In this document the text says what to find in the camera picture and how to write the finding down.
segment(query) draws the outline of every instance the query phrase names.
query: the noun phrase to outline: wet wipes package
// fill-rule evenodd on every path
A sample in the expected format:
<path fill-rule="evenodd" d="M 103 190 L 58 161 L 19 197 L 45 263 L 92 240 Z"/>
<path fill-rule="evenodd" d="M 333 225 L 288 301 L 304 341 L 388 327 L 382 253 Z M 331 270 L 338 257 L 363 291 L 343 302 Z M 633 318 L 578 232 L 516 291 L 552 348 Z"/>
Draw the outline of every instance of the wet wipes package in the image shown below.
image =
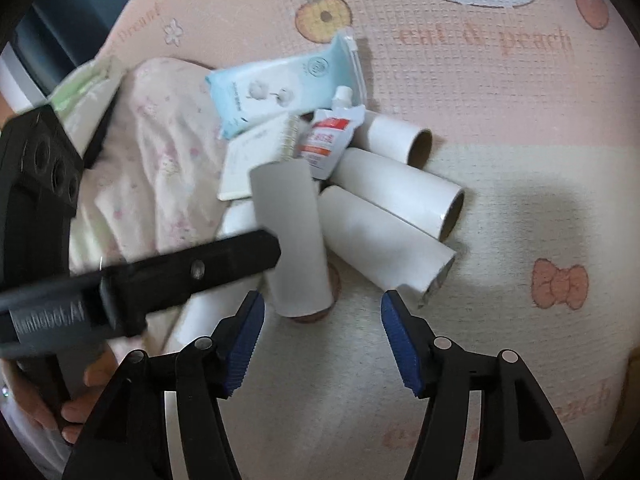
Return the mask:
<path fill-rule="evenodd" d="M 354 105 L 367 100 L 350 27 L 338 31 L 323 51 L 214 70 L 206 80 L 225 139 L 283 112 L 302 115 L 330 108 L 338 86 L 353 89 Z"/>

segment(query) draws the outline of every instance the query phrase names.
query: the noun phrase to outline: pouch with red label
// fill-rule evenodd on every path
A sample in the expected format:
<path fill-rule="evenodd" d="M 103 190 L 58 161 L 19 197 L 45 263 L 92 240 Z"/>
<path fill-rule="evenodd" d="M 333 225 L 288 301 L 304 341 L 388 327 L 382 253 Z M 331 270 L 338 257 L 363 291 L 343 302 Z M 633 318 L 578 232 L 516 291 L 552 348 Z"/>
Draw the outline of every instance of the pouch with red label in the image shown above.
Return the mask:
<path fill-rule="evenodd" d="M 364 105 L 335 110 L 316 110 L 311 129 L 300 142 L 300 156 L 311 166 L 311 176 L 326 180 L 364 122 Z"/>

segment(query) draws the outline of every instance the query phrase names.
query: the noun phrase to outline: textured mat surface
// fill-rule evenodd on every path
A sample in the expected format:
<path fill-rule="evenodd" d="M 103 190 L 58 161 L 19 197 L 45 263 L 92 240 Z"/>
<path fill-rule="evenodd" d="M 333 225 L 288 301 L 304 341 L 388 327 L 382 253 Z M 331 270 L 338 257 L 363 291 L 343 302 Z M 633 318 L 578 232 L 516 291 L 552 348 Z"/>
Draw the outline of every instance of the textured mat surface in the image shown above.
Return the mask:
<path fill-rule="evenodd" d="M 132 0 L 103 52 L 224 67 L 321 48 L 349 24 L 372 108 L 432 128 L 428 170 L 469 190 L 449 241 L 461 257 L 423 314 L 467 349 L 518 351 L 590 474 L 640 340 L 640 48 L 608 0 Z M 268 312 L 223 403 L 249 478 L 407 468 L 424 404 L 402 387 L 380 291 L 337 267 L 332 314 Z"/>

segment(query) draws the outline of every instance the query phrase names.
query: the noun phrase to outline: finger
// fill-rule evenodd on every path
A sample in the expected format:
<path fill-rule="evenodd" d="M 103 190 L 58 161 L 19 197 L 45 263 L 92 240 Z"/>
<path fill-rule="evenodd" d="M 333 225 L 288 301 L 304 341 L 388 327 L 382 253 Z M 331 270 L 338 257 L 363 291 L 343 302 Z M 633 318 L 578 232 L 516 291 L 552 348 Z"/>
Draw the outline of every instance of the finger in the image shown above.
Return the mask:
<path fill-rule="evenodd" d="M 113 377 L 118 362 L 116 356 L 109 346 L 98 358 L 98 360 L 90 364 L 84 371 L 84 384 L 87 386 L 106 386 Z"/>
<path fill-rule="evenodd" d="M 66 426 L 62 429 L 62 438 L 64 438 L 70 444 L 75 444 L 81 431 L 81 424 L 78 424 L 77 426 Z"/>
<path fill-rule="evenodd" d="M 94 388 L 76 400 L 65 402 L 60 413 L 69 422 L 84 424 L 101 394 L 102 388 Z"/>
<path fill-rule="evenodd" d="M 0 369 L 15 403 L 36 424 L 55 430 L 58 425 L 53 414 L 40 397 L 37 388 L 13 361 L 0 360 Z"/>

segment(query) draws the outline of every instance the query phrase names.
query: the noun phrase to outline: white flower illustration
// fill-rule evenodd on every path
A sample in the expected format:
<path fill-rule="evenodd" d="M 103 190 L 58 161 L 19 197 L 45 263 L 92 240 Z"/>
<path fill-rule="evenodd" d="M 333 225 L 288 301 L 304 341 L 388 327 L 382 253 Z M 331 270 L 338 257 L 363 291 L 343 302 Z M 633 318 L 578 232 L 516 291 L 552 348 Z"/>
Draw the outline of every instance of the white flower illustration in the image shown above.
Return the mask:
<path fill-rule="evenodd" d="M 174 18 L 171 20 L 169 25 L 164 28 L 164 33 L 166 34 L 164 37 L 164 42 L 169 44 L 174 44 L 175 46 L 180 46 L 180 37 L 184 34 L 184 30 L 182 27 L 178 25 L 177 20 Z"/>

